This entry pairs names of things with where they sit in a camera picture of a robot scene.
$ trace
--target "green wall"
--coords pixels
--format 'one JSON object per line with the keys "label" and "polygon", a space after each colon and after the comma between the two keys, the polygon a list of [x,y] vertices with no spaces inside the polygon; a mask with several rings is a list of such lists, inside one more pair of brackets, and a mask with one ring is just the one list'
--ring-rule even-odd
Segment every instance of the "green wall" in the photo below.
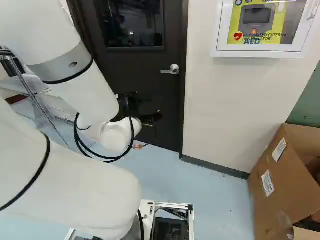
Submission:
{"label": "green wall", "polygon": [[287,119],[287,123],[320,128],[320,63]]}

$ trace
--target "dark brown door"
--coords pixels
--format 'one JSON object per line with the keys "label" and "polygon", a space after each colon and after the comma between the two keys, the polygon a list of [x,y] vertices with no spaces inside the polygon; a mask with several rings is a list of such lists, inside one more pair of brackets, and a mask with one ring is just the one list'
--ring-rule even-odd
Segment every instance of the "dark brown door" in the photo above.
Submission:
{"label": "dark brown door", "polygon": [[[69,5],[77,28],[113,92],[149,96],[140,113],[163,114],[156,138],[154,129],[146,126],[136,139],[179,152],[186,65],[183,0],[74,2]],[[161,73],[172,64],[180,67],[180,74]]]}

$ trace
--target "red heart logo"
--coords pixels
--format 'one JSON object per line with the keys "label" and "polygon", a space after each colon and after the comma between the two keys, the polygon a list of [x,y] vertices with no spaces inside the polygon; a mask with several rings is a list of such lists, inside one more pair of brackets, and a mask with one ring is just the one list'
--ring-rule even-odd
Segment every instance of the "red heart logo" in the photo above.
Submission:
{"label": "red heart logo", "polygon": [[234,37],[234,39],[236,40],[236,41],[239,41],[241,38],[242,38],[242,33],[240,32],[240,33],[235,33],[234,35],[233,35],[233,37]]}

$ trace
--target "white label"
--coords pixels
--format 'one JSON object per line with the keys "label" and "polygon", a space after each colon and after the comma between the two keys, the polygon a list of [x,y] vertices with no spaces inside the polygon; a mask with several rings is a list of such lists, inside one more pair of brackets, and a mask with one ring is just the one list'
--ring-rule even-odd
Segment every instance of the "white label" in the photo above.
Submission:
{"label": "white label", "polygon": [[275,186],[271,181],[269,170],[267,170],[265,174],[261,176],[261,178],[266,197],[269,197],[275,191]]}
{"label": "white label", "polygon": [[293,240],[293,239],[295,238],[295,236],[292,235],[292,234],[287,234],[287,237],[288,237],[288,239],[290,239],[290,240]]}
{"label": "white label", "polygon": [[282,140],[279,142],[278,146],[276,147],[276,149],[273,151],[272,153],[272,157],[275,160],[275,162],[277,163],[282,155],[282,153],[284,152],[284,150],[287,147],[287,142],[285,140],[285,138],[282,138]]}

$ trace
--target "dark baseboard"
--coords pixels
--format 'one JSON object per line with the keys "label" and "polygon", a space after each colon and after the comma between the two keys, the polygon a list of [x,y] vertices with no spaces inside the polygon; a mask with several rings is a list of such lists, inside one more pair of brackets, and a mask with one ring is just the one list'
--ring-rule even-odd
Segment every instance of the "dark baseboard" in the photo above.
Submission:
{"label": "dark baseboard", "polygon": [[186,162],[186,163],[189,163],[189,164],[197,165],[199,167],[203,167],[203,168],[206,168],[206,169],[217,171],[217,172],[220,172],[220,173],[223,173],[223,174],[226,174],[226,175],[230,175],[232,177],[236,177],[236,178],[239,178],[239,179],[247,180],[249,178],[249,176],[250,176],[249,173],[244,172],[244,171],[238,171],[238,170],[235,170],[235,169],[232,169],[232,168],[228,168],[228,167],[225,167],[225,166],[217,165],[217,164],[214,164],[214,163],[211,163],[211,162],[207,162],[207,161],[202,161],[200,159],[193,158],[193,157],[186,156],[186,155],[183,155],[181,160]]}

